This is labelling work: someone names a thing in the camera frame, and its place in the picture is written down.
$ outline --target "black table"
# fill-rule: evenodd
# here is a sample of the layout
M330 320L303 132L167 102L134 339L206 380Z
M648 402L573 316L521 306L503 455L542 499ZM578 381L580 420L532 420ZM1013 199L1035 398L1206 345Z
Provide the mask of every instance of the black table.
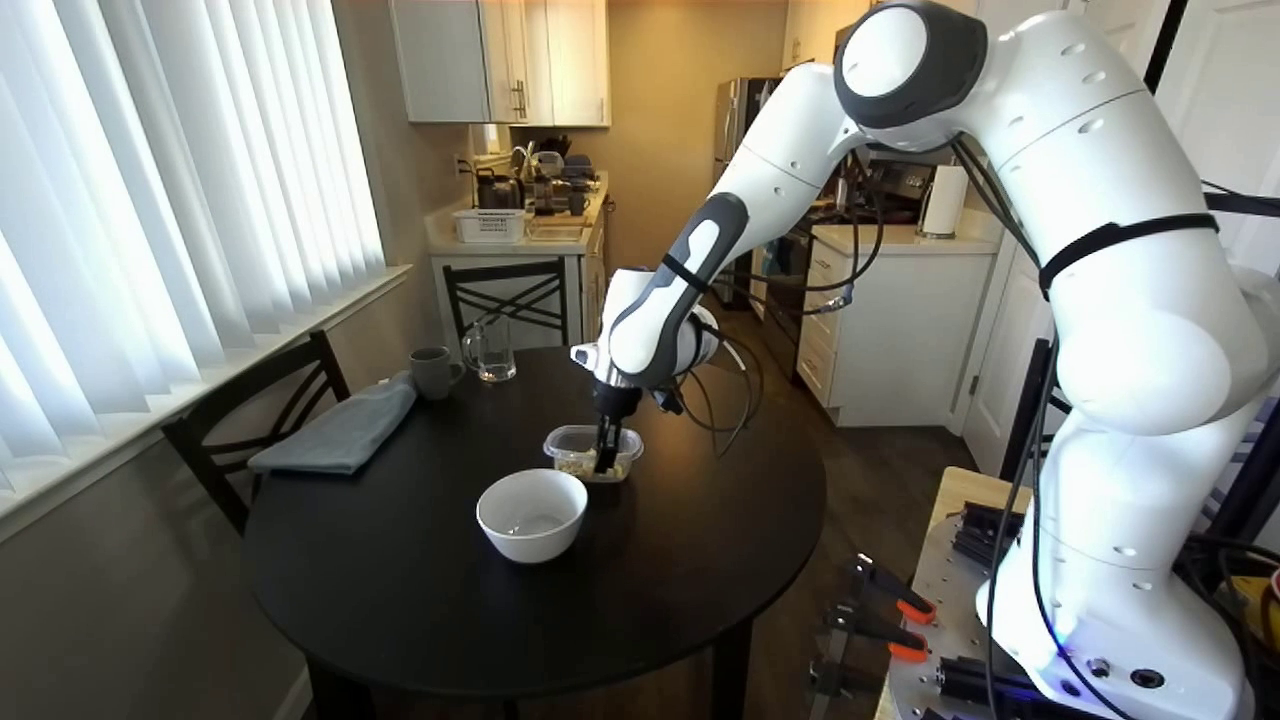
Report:
M511 382L468 374L451 398L420 401L356 477L264 483L246 574L306 653L320 720L371 717L370 687L517 700L632 678L713 643L712 716L741 717L751 621L818 542L822 460L785 406L765 402L716 460L705 430L646 398L627 420L645 443L631 477L589 486L564 555L512 564L475 503L503 475L549 466L552 429L595 423L590 374L567 355L522 351ZM736 419L741 377L699 375L717 420Z

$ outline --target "vertical blind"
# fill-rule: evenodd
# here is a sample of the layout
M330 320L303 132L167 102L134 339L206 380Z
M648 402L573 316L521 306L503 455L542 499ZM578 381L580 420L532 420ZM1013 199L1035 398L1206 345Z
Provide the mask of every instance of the vertical blind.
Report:
M329 0L0 1L0 489L384 270Z

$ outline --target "white bowl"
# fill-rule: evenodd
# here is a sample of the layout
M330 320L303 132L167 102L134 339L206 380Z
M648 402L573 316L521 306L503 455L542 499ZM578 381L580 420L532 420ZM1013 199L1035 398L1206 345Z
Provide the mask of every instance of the white bowl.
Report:
M586 487L559 470L512 473L476 502L476 521L508 560L547 562L568 550L586 510Z

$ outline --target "stainless steel refrigerator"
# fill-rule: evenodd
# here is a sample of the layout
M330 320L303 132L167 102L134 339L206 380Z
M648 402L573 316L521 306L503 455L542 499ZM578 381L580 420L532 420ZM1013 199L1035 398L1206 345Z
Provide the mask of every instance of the stainless steel refrigerator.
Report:
M780 78L771 77L740 77L723 82L716 88L716 145L712 158L712 184L719 182L721 174L742 143L746 128L755 120L760 108L769 99L769 95L778 87ZM751 256L744 255L730 265L736 272L751 272ZM749 307L745 291L750 283L746 278L732 277L722 273L719 283L714 287L716 296L721 305L733 310ZM733 292L730 287L740 288ZM758 283L756 295L762 295L763 283Z

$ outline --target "paper towel roll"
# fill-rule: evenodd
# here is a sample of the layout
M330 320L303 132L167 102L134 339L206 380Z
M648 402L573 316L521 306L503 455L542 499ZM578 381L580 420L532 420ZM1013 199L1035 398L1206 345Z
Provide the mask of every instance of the paper towel roll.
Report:
M933 188L920 217L916 234L924 237L955 237L956 223L964 209L964 196L969 191L969 176L956 165L938 165L933 173Z

